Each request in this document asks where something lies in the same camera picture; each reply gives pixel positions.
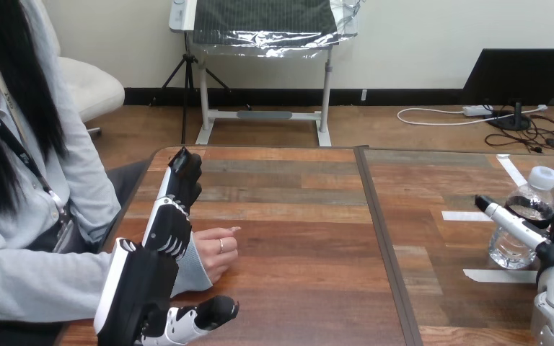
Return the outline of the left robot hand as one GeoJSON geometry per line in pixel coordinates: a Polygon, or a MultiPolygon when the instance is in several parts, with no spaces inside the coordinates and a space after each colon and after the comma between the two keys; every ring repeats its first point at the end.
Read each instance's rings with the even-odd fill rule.
{"type": "Polygon", "coordinates": [[[190,247],[190,207],[202,189],[202,160],[181,148],[171,159],[142,242],[119,237],[94,317],[99,345],[186,345],[235,319],[239,303],[214,296],[196,306],[170,303],[190,247]]]}

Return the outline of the person's hand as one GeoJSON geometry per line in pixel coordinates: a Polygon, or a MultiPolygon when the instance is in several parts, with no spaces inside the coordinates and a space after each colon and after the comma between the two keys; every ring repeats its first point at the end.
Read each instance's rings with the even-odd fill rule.
{"type": "Polygon", "coordinates": [[[215,284],[239,257],[236,233],[241,228],[195,231],[193,240],[208,279],[215,284]]]}

